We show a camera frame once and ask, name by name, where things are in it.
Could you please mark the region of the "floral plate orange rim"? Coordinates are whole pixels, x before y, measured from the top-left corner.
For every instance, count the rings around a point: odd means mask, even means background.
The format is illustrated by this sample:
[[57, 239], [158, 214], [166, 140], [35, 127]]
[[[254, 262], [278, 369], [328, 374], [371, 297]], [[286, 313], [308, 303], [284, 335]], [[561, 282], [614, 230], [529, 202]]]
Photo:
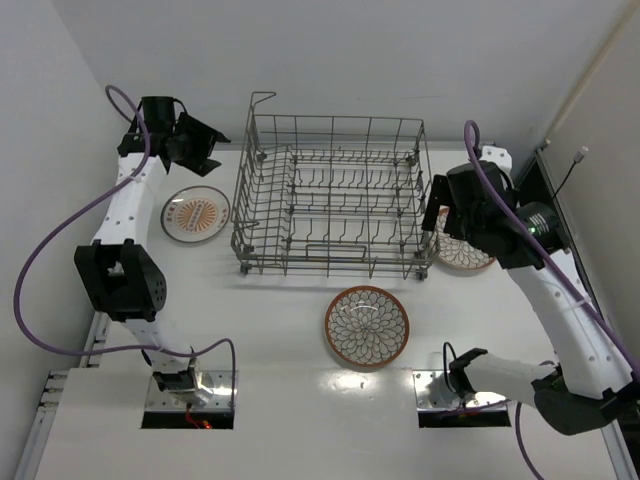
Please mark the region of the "floral plate orange rim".
[[388, 291], [361, 285], [339, 293], [324, 319], [329, 347], [344, 362], [366, 369], [382, 368], [405, 349], [410, 320], [401, 302]]
[[447, 207], [439, 210], [435, 232], [431, 237], [430, 246], [438, 250], [437, 259], [447, 267], [467, 271], [483, 270], [495, 263], [495, 257], [490, 257], [468, 242], [454, 239], [444, 232], [448, 213]]

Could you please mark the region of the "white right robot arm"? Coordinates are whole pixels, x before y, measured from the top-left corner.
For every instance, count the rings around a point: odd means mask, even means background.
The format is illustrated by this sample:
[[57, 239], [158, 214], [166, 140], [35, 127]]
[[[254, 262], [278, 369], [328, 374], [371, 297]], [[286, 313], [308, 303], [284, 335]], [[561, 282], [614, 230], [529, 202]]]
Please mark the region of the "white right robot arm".
[[556, 264], [566, 237], [555, 212], [519, 203], [508, 174], [486, 152], [470, 146], [468, 163], [434, 177], [423, 229], [434, 230], [440, 208], [448, 207], [445, 233], [498, 261], [529, 301], [558, 362], [528, 364], [473, 348], [447, 362], [445, 384], [462, 399], [492, 392], [529, 405], [563, 435], [601, 429], [638, 401], [639, 370]]

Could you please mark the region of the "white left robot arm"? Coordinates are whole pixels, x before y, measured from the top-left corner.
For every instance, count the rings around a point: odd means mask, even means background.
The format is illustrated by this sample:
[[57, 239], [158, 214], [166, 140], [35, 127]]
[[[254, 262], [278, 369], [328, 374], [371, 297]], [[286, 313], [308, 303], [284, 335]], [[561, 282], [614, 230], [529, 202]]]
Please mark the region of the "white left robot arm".
[[136, 339], [158, 389], [188, 406], [205, 406], [205, 388], [193, 348], [160, 312], [167, 281], [146, 250], [157, 193], [171, 166], [199, 176], [218, 167], [211, 152], [226, 136], [187, 113], [151, 120], [149, 133], [132, 121], [117, 148], [118, 192], [90, 244], [77, 247], [74, 263], [98, 312]]

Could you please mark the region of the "orange sunburst glass plate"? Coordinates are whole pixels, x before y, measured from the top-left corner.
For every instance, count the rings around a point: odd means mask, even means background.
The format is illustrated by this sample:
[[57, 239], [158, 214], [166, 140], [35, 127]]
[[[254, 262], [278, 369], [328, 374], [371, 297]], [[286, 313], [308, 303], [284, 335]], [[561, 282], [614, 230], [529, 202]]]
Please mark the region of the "orange sunburst glass plate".
[[196, 185], [177, 191], [164, 204], [160, 223], [163, 232], [183, 244], [206, 242], [227, 225], [231, 205], [219, 189]]

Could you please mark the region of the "floral plate orange rim front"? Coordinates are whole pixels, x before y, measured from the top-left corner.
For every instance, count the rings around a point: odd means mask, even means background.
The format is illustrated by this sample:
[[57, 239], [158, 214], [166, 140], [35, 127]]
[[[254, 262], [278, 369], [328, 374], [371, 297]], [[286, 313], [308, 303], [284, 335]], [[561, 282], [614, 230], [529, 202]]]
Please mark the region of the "floral plate orange rim front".
[[382, 368], [405, 349], [410, 320], [401, 302], [388, 291], [361, 285], [339, 293], [324, 319], [329, 347], [344, 362], [366, 369]]

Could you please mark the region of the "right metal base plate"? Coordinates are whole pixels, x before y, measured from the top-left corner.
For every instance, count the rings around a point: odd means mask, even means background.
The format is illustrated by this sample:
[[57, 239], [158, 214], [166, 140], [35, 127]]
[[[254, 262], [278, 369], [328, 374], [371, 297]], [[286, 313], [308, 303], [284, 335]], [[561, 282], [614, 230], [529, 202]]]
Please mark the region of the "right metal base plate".
[[504, 396], [492, 392], [461, 399], [446, 386], [442, 370], [414, 370], [412, 378], [419, 413], [471, 414], [505, 409], [509, 403]]

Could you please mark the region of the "metal base plate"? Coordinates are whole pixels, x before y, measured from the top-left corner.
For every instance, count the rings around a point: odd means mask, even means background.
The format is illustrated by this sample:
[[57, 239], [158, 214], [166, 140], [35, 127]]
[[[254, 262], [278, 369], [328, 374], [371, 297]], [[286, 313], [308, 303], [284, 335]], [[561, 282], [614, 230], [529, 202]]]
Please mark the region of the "metal base plate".
[[179, 413], [191, 407], [194, 413], [230, 413], [235, 408], [238, 375], [231, 370], [196, 372], [195, 388], [161, 391], [151, 380], [145, 399], [145, 411]]
[[504, 396], [492, 392], [461, 399], [446, 386], [442, 370], [414, 370], [412, 378], [419, 413], [471, 414], [505, 409], [509, 403]]

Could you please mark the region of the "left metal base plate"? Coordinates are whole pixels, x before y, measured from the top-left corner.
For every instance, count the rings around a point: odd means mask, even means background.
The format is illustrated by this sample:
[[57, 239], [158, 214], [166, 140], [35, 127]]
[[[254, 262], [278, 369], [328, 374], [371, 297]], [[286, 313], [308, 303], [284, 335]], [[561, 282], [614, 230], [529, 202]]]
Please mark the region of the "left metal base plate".
[[196, 372], [195, 388], [161, 391], [151, 380], [145, 399], [145, 411], [179, 413], [191, 407], [194, 413], [230, 413], [235, 408], [238, 375], [231, 370]]

